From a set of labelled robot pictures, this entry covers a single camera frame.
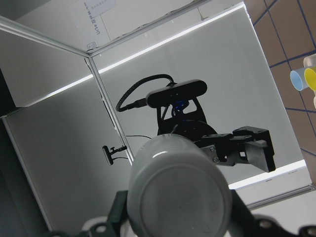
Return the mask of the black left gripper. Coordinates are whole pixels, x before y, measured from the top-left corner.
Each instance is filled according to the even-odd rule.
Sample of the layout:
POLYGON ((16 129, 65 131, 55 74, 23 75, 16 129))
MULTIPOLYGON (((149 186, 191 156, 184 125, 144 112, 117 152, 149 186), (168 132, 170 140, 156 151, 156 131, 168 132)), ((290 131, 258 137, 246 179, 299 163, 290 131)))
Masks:
MULTIPOLYGON (((217 132, 206 123, 206 117, 198 99, 192 99, 196 110, 185 113, 190 105, 189 100, 180 100, 157 108, 158 135, 177 134, 194 142, 199 148, 214 146, 218 162, 227 162, 229 150, 224 150, 231 134, 215 136, 217 132)), ((250 135, 251 140, 244 142, 248 163, 264 172, 275 171, 274 148, 270 132, 263 128, 244 126, 233 131, 235 136, 250 135)))

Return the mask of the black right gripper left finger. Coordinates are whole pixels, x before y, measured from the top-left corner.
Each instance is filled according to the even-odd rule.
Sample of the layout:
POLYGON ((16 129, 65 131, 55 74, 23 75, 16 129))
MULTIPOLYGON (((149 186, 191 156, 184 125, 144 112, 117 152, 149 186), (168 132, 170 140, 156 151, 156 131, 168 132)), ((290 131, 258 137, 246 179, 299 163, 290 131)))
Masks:
POLYGON ((107 224, 113 230, 120 230, 121 225, 128 219, 127 217, 127 194, 128 191, 118 191, 108 215, 107 224))

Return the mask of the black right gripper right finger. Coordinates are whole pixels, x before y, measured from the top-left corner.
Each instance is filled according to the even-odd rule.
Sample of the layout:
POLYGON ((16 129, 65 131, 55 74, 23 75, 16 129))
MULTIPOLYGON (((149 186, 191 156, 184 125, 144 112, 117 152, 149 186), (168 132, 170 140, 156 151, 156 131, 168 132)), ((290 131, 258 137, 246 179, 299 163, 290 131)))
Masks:
POLYGON ((254 217, 235 190, 232 194, 232 213, 229 232, 253 232, 254 217))

